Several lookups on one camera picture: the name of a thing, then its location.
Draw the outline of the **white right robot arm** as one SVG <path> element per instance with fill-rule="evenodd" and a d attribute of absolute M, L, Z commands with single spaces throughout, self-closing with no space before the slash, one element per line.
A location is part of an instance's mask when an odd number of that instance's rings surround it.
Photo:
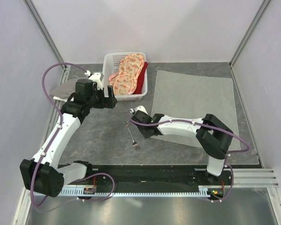
<path fill-rule="evenodd" d="M 230 133 L 233 132 L 216 116 L 206 114 L 204 118 L 180 119 L 157 113 L 150 117 L 137 110 L 130 121 L 145 138 L 158 135 L 195 137 L 208 154 L 206 181 L 214 185 L 222 179 L 226 154 L 233 138 Z"/>

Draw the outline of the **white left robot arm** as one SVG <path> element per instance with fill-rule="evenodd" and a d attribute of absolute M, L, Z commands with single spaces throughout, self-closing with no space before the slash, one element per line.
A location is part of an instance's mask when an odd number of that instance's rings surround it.
<path fill-rule="evenodd" d="M 27 190 L 56 197 L 64 185 L 79 180 L 89 184 L 93 180 L 91 163 L 77 160 L 59 167 L 59 160 L 75 131 L 89 115 L 92 108 L 114 108 L 117 100 L 113 87 L 103 88 L 98 80 L 79 79 L 75 91 L 63 104 L 59 120 L 41 149 L 31 160 L 20 164 L 22 179 Z"/>

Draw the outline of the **grey-green cloth napkin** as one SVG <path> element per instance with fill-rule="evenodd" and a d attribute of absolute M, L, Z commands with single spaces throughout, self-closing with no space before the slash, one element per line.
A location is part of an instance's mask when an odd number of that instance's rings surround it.
<path fill-rule="evenodd" d="M 238 135 L 233 81 L 158 70 L 151 114 L 182 119 L 213 114 Z"/>

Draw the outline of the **ornate silver fork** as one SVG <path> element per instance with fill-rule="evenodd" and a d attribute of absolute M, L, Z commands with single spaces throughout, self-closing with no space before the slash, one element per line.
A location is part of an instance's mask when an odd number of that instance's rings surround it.
<path fill-rule="evenodd" d="M 130 130 L 130 128 L 129 128 L 128 121 L 124 121 L 124 125 L 125 125 L 126 129 L 128 130 L 128 132 L 129 132 L 129 134 L 130 134 L 130 136 L 131 136 L 131 139 L 132 139 L 132 146 L 133 146 L 136 150 L 140 149 L 139 144 L 138 144 L 138 143 L 136 142 L 136 140 L 134 139 L 133 134 L 132 134 L 132 132 L 131 132 L 131 130 Z"/>

